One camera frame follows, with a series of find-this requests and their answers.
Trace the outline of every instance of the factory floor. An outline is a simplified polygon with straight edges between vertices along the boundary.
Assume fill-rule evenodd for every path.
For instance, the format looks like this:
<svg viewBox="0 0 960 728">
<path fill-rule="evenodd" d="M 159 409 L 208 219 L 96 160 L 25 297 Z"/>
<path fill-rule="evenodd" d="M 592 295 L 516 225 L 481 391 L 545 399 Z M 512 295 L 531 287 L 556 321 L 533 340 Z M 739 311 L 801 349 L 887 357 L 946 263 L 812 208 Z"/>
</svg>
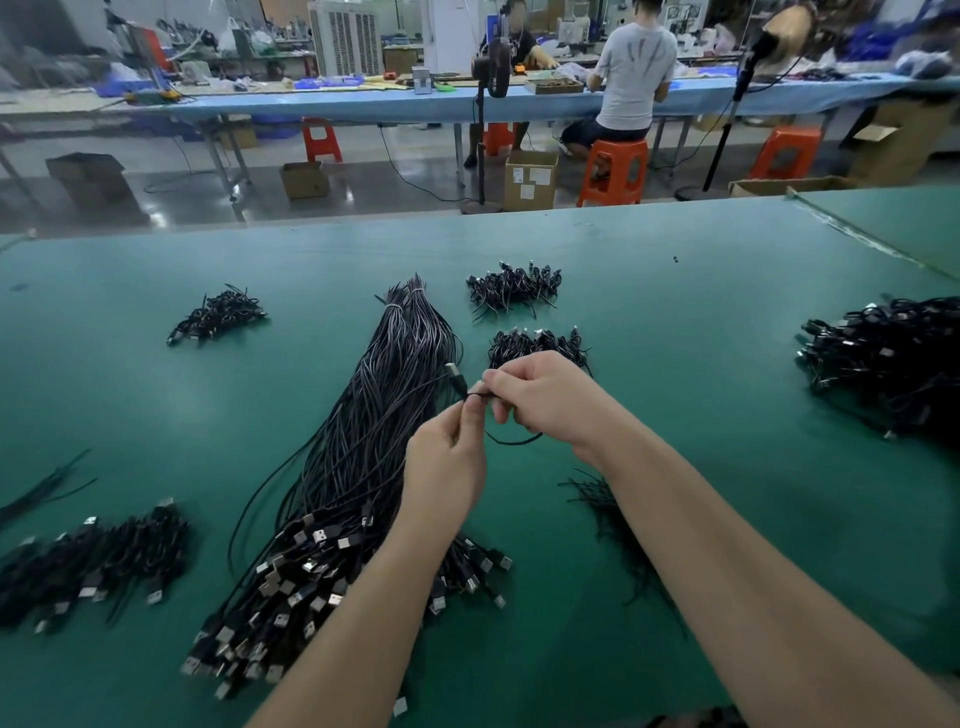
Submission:
<svg viewBox="0 0 960 728">
<path fill-rule="evenodd" d="M 816 116 L 797 123 L 819 124 Z M 556 150 L 561 126 L 532 124 L 523 146 L 526 149 Z M 666 126 L 657 165 L 673 161 L 673 150 L 681 124 Z M 726 189 L 731 181 L 743 179 L 769 129 L 738 125 L 723 155 L 714 188 Z M 252 185 L 242 186 L 242 202 L 234 208 L 216 175 L 202 142 L 154 137 L 99 138 L 95 136 L 29 140 L 7 144 L 4 151 L 29 185 L 38 206 L 27 204 L 14 183 L 0 177 L 0 233 L 36 230 L 40 237 L 67 237 L 116 234 L 126 231 L 169 231 L 183 227 L 235 225 L 238 222 L 263 224 L 285 220 L 353 219 L 367 216 L 411 214 L 456 214 L 463 197 L 476 198 L 476 171 L 465 171 L 466 188 L 457 186 L 451 125 L 421 129 L 400 126 L 340 127 L 336 134 L 344 163 L 326 165 L 331 192 L 326 198 L 289 201 L 280 184 L 278 169 L 289 161 L 305 159 L 299 134 L 279 140 L 262 140 L 260 146 L 244 150 L 251 169 Z M 828 133 L 813 175 L 842 173 L 849 157 L 837 148 L 842 131 Z M 700 184 L 706 176 L 720 133 L 706 136 L 691 130 L 681 159 L 671 170 L 648 169 L 643 202 L 672 201 L 673 191 L 686 184 Z M 694 154 L 697 145 L 703 141 Z M 467 130 L 464 129 L 464 142 Z M 135 206 L 78 210 L 60 184 L 51 179 L 45 159 L 71 152 L 114 155 L 125 167 L 125 176 L 136 197 Z M 228 158 L 235 165 L 232 155 Z M 487 169 L 487 195 L 503 197 L 505 154 L 491 158 Z M 187 161 L 192 173 L 187 169 Z M 928 163 L 917 183 L 955 182 L 960 165 L 953 159 Z M 573 206 L 583 181 L 580 162 L 561 158 L 555 205 Z"/>
</svg>

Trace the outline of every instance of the tangled cables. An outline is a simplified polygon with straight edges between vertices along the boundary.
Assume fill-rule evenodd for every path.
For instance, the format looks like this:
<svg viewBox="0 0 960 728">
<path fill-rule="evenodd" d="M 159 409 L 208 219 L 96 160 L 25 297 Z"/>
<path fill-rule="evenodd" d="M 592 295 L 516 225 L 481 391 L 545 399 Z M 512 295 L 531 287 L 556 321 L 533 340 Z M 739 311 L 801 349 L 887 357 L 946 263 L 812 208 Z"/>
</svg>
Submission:
<svg viewBox="0 0 960 728">
<path fill-rule="evenodd" d="M 180 337 L 191 339 L 212 339 L 217 332 L 227 331 L 260 321 L 267 312 L 260 308 L 260 301 L 247 295 L 247 289 L 240 290 L 227 284 L 227 290 L 219 296 L 209 299 L 204 294 L 204 302 L 183 321 L 174 327 L 167 337 L 167 346 L 173 346 Z"/>
<path fill-rule="evenodd" d="M 63 500 L 64 498 L 72 496 L 75 493 L 79 493 L 84 488 L 87 488 L 97 482 L 97 478 L 93 478 L 92 480 L 87 481 L 78 488 L 74 488 L 68 493 L 63 493 L 58 496 L 54 495 L 54 493 L 61 485 L 63 485 L 66 479 L 76 472 L 76 468 L 74 466 L 76 466 L 77 463 L 80 462 L 80 460 L 88 452 L 90 452 L 89 449 L 84 450 L 66 465 L 62 466 L 61 468 L 56 468 L 52 473 L 43 478 L 37 483 L 37 485 L 20 496 L 17 500 L 8 503 L 7 505 L 0 506 L 0 529 L 3 529 L 8 523 L 19 518 L 24 513 L 33 510 L 39 505 L 43 505 L 44 503 L 52 503 L 55 500 Z"/>
<path fill-rule="evenodd" d="M 426 299 L 420 277 L 381 301 L 380 323 L 329 416 L 260 485 L 234 528 L 231 573 L 236 537 L 257 494 L 307 450 L 280 503 L 276 535 L 206 620 L 182 666 L 185 674 L 222 677 L 220 698 L 247 681 L 276 683 L 296 661 L 386 538 L 399 507 L 407 441 L 455 394 L 444 365 L 459 361 L 462 347 Z M 502 553 L 458 536 L 424 605 L 425 621 L 459 592 L 482 591 L 502 608 L 490 572 L 510 565 Z M 396 710 L 404 705 L 402 695 Z"/>
<path fill-rule="evenodd" d="M 531 338 L 525 328 L 518 331 L 498 331 L 490 344 L 490 368 L 499 369 L 508 361 L 519 359 L 535 352 L 559 352 L 581 369 L 586 369 L 590 376 L 593 372 L 587 364 L 587 349 L 582 349 L 583 339 L 576 327 L 570 332 L 570 337 L 556 336 L 552 331 L 539 328 Z"/>
<path fill-rule="evenodd" d="M 492 311 L 494 315 L 507 311 L 511 303 L 529 306 L 536 319 L 534 303 L 545 301 L 553 305 L 550 299 L 557 295 L 557 289 L 563 281 L 559 270 L 551 271 L 549 265 L 538 268 L 533 260 L 530 261 L 528 270 L 514 268 L 501 260 L 500 271 L 487 271 L 482 278 L 470 276 L 467 279 L 470 300 L 477 304 L 473 313 L 480 311 L 474 321 L 482 319 L 488 311 Z"/>
<path fill-rule="evenodd" d="M 582 473 L 586 479 L 574 480 L 571 478 L 561 485 L 572 485 L 576 488 L 580 496 L 573 500 L 580 500 L 593 510 L 593 515 L 597 519 L 597 539 L 608 536 L 619 544 L 623 552 L 624 566 L 634 578 L 634 595 L 627 604 L 639 599 L 648 589 L 653 589 L 673 612 L 681 629 L 684 630 L 684 635 L 686 635 L 680 610 L 677 609 L 670 593 L 663 586 L 660 575 L 657 573 L 653 562 L 650 561 L 650 557 L 647 556 L 646 551 L 643 550 L 643 546 L 636 539 L 633 530 L 627 523 L 627 519 L 620 511 L 620 506 L 616 504 L 610 485 L 604 478 L 584 473 L 581 470 L 577 472 Z"/>
<path fill-rule="evenodd" d="M 813 337 L 798 352 L 811 392 L 852 394 L 854 416 L 887 438 L 923 431 L 957 445 L 960 297 L 871 303 L 803 330 Z"/>
<path fill-rule="evenodd" d="M 141 582 L 147 604 L 156 604 L 186 569 L 189 535 L 190 524 L 167 500 L 119 526 L 91 517 L 46 546 L 27 539 L 0 562 L 0 627 L 15 629 L 33 614 L 35 633 L 56 631 L 81 599 L 112 599 L 112 624 Z"/>
</svg>

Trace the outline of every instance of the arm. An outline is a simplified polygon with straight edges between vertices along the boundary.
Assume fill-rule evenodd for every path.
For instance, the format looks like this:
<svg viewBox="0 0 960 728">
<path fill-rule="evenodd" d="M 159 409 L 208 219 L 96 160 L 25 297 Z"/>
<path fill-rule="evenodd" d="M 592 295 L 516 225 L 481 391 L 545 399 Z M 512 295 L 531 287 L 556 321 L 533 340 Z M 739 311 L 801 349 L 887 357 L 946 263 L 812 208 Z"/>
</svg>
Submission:
<svg viewBox="0 0 960 728">
<path fill-rule="evenodd" d="M 383 546 L 247 728 L 387 725 L 434 576 L 483 488 L 483 424 L 471 397 L 411 438 Z"/>
<path fill-rule="evenodd" d="M 484 381 L 493 411 L 566 440 L 617 503 L 752 728 L 960 725 L 960 708 L 558 354 Z"/>
</svg>

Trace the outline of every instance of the green workbench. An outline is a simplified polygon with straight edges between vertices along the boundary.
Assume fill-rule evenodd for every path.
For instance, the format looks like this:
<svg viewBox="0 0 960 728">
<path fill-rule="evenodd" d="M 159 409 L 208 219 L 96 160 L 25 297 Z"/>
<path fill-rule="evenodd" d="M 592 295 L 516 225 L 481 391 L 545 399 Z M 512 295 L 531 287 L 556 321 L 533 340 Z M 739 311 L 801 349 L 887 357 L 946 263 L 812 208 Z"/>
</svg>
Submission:
<svg viewBox="0 0 960 728">
<path fill-rule="evenodd" d="M 472 324 L 467 275 L 531 257 L 563 269 L 557 308 Z M 467 377 L 500 328 L 577 325 L 598 381 L 774 545 L 923 667 L 960 667 L 955 464 L 812 398 L 794 360 L 807 318 L 958 284 L 795 202 L 26 241 L 0 255 L 0 500 L 87 447 L 72 482 L 100 479 L 21 519 L 0 547 L 168 496 L 200 539 L 168 600 L 132 603 L 112 629 L 103 605 L 85 604 L 57 635 L 0 635 L 4 726 L 242 725 L 265 686 L 221 703 L 215 681 L 179 673 L 229 590 L 230 530 L 342 391 L 382 313 L 374 294 L 415 271 L 464 341 Z M 166 347 L 173 324 L 226 282 L 249 286 L 269 323 Z M 488 454 L 468 531 L 514 558 L 507 607 L 450 599 L 415 651 L 411 712 L 397 723 L 602 725 L 726 700 L 657 597 L 625 605 L 633 581 L 616 547 L 557 487 L 578 465 L 569 449 L 544 439 Z M 289 482 L 257 512 L 248 558 L 272 535 Z"/>
</svg>

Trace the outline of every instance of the orange plastic stool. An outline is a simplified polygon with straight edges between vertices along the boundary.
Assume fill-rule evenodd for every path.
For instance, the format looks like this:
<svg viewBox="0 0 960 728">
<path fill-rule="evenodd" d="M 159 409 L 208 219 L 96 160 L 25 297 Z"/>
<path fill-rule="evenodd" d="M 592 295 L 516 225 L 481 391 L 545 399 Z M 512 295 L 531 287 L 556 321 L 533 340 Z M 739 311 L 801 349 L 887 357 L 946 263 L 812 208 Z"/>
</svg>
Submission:
<svg viewBox="0 0 960 728">
<path fill-rule="evenodd" d="M 315 127 L 323 127 L 326 131 L 323 139 L 317 139 L 310 133 Z M 333 155 L 337 161 L 344 160 L 340 154 L 340 145 L 337 144 L 337 135 L 333 133 L 333 127 L 326 119 L 303 119 L 303 146 L 306 147 L 307 161 L 317 161 L 317 157 L 322 155 Z"/>
<path fill-rule="evenodd" d="M 587 172 L 580 188 L 577 207 L 584 206 L 584 200 L 593 200 L 601 205 L 638 205 L 643 195 L 643 181 L 647 175 L 647 158 L 650 151 L 644 140 L 629 142 L 595 141 L 590 147 L 587 159 Z M 610 176 L 605 180 L 592 178 L 593 165 L 597 158 L 603 157 L 611 162 Z M 634 159 L 640 162 L 640 172 L 636 180 L 630 182 L 630 165 Z"/>
<path fill-rule="evenodd" d="M 796 180 L 806 177 L 817 157 L 817 149 L 824 133 L 816 128 L 806 127 L 776 127 L 763 144 L 763 149 L 756 157 L 754 166 L 747 178 L 750 180 Z M 774 159 L 777 154 L 795 149 L 797 156 L 792 163 L 785 167 L 774 168 Z"/>
<path fill-rule="evenodd" d="M 483 145 L 487 149 L 488 157 L 499 155 L 501 147 L 513 147 L 514 131 L 510 124 L 488 124 L 487 130 L 483 132 Z"/>
</svg>

